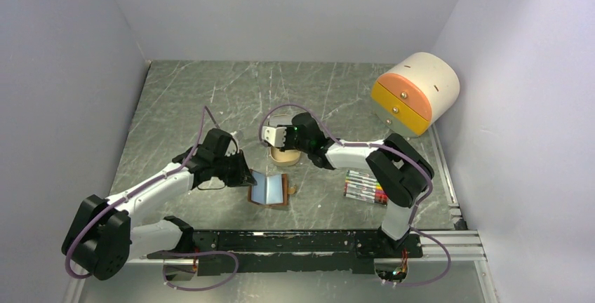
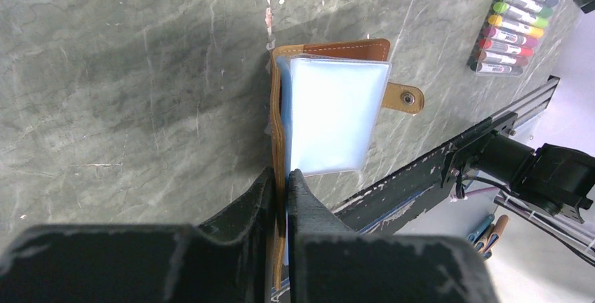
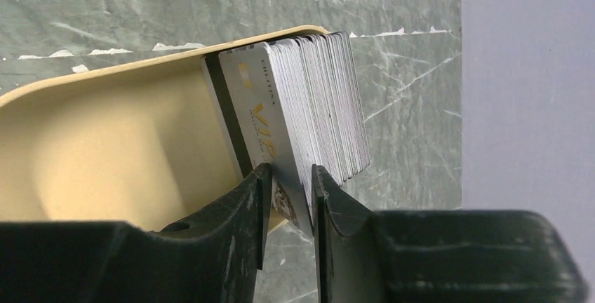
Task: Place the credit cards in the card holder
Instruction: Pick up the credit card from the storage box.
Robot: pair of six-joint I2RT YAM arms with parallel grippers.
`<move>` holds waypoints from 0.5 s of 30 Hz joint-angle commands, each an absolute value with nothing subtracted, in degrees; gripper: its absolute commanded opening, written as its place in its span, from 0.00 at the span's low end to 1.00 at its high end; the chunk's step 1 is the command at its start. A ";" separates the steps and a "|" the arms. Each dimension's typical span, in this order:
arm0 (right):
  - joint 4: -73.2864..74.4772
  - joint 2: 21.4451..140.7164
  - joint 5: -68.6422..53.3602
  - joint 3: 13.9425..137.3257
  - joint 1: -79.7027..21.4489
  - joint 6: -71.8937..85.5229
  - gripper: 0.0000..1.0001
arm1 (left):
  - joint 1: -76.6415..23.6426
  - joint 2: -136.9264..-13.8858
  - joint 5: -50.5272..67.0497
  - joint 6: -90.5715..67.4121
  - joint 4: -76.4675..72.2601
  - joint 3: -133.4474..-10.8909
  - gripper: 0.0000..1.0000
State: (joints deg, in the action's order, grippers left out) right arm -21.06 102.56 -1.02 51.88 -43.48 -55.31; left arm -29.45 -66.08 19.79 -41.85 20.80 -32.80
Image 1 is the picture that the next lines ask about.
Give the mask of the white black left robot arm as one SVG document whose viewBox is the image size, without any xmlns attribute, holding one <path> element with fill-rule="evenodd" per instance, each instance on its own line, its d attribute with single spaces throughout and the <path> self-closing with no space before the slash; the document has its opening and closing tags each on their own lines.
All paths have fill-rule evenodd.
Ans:
<svg viewBox="0 0 595 303">
<path fill-rule="evenodd" d="M 148 225 L 142 221 L 171 198 L 212 179 L 226 187 L 255 185 L 236 133 L 212 128 L 201 144 L 139 185 L 106 198 L 85 198 L 61 248 L 69 275 L 78 277 L 71 266 L 76 263 L 87 277 L 103 281 L 130 260 L 154 253 L 183 258 L 195 252 L 194 228 L 180 218 L 169 215 Z"/>
</svg>

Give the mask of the beige oval tray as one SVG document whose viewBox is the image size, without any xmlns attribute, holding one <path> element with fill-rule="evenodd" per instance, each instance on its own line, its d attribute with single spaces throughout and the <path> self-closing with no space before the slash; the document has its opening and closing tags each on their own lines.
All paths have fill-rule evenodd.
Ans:
<svg viewBox="0 0 595 303">
<path fill-rule="evenodd" d="M 269 118 L 270 126 L 278 126 L 283 124 L 291 125 L 292 115 L 289 114 L 274 114 Z M 293 166 L 301 157 L 301 152 L 298 150 L 281 151 L 279 148 L 270 147 L 269 154 L 272 158 L 273 164 L 276 166 Z"/>
</svg>

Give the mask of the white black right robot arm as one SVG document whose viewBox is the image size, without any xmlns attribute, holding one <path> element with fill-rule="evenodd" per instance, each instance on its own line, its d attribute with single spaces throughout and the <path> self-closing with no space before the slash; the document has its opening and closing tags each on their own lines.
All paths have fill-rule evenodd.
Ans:
<svg viewBox="0 0 595 303">
<path fill-rule="evenodd" d="M 412 230 L 420 202 L 434 189 L 430 164 L 396 133 L 372 142 L 340 140 L 325 134 L 307 112 L 278 127 L 284 129 L 281 151 L 298 150 L 318 168 L 359 169 L 373 175 L 387 196 L 379 249 L 388 257 L 397 256 L 406 246 L 405 237 Z"/>
</svg>

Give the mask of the brown leather card holder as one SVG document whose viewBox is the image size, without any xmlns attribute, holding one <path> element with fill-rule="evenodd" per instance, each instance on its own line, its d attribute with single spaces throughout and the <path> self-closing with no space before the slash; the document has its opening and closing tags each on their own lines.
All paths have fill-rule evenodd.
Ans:
<svg viewBox="0 0 595 303">
<path fill-rule="evenodd" d="M 288 176 L 285 173 L 276 175 L 265 175 L 252 170 L 252 176 L 256 185 L 248 188 L 248 202 L 268 208 L 287 206 L 290 195 L 293 195 L 297 188 L 289 185 Z"/>
</svg>

